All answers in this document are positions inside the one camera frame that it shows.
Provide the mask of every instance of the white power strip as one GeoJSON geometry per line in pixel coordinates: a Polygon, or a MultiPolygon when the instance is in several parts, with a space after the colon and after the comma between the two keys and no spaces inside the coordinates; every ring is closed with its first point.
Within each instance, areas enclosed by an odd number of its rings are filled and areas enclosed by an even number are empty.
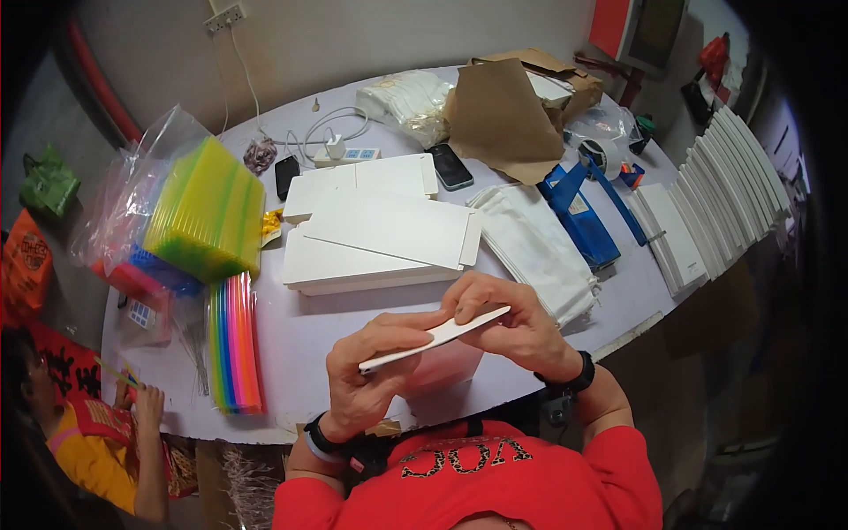
{"type": "Polygon", "coordinates": [[[318,153],[312,159],[315,162],[316,168],[333,167],[336,165],[356,164],[357,162],[368,162],[369,160],[380,159],[380,149],[359,149],[347,148],[344,150],[344,156],[340,159],[331,159],[327,154],[326,148],[320,148],[318,153]]]}

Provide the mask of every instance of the woman in yellow shirt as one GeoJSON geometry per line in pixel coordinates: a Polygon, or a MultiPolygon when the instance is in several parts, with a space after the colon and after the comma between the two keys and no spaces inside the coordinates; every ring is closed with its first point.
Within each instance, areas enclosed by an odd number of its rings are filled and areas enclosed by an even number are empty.
{"type": "Polygon", "coordinates": [[[119,382],[115,405],[73,399],[56,405],[43,355],[24,329],[3,330],[3,373],[18,407],[41,427],[62,471],[80,488],[149,521],[168,519],[168,498],[190,494],[197,473],[190,455],[159,435],[165,394],[139,383],[136,415],[119,382]]]}

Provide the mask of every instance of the woman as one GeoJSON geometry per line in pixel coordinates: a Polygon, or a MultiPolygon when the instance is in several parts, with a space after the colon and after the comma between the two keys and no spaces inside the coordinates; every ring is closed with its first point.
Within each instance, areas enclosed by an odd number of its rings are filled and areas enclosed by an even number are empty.
{"type": "Polygon", "coordinates": [[[566,343],[530,287],[477,272],[448,289],[439,311],[378,316],[326,357],[330,410],[292,448],[274,528],[661,528],[659,486],[627,397],[604,367],[591,377],[586,357],[566,343]],[[464,324],[486,303],[511,310],[460,340],[537,372],[553,388],[587,383],[577,394],[583,453],[500,421],[484,421],[482,435],[470,438],[459,425],[401,441],[388,469],[345,500],[339,476],[347,461],[323,449],[343,448],[376,425],[420,359],[386,365],[372,379],[357,365],[422,346],[431,339],[422,330],[451,316],[464,324]]]}
{"type": "Polygon", "coordinates": [[[168,519],[168,498],[197,487],[192,456],[159,436],[165,394],[139,383],[136,415],[118,382],[115,404],[72,399],[56,405],[47,362],[25,328],[3,330],[3,374],[19,410],[31,416],[62,471],[86,491],[149,521],[168,519]]]}

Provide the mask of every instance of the smartphone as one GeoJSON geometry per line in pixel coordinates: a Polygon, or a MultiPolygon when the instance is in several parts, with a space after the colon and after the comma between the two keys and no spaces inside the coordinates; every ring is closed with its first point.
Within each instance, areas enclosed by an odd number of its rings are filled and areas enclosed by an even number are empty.
{"type": "Polygon", "coordinates": [[[454,150],[447,143],[439,143],[439,145],[425,149],[424,152],[432,155],[436,174],[438,179],[442,181],[444,189],[452,192],[474,183],[474,177],[471,176],[460,157],[456,156],[454,150]]]}
{"type": "Polygon", "coordinates": [[[292,179],[300,175],[300,164],[293,156],[282,159],[274,164],[276,174],[276,195],[281,201],[288,196],[288,187],[292,185],[292,179]]]}

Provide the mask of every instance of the bundle of straws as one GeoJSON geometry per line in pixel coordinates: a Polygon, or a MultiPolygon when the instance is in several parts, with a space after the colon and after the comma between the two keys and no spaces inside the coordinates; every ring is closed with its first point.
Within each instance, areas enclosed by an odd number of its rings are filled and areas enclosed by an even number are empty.
{"type": "Polygon", "coordinates": [[[222,414],[265,413],[254,306],[247,272],[209,286],[209,386],[222,414]]]}

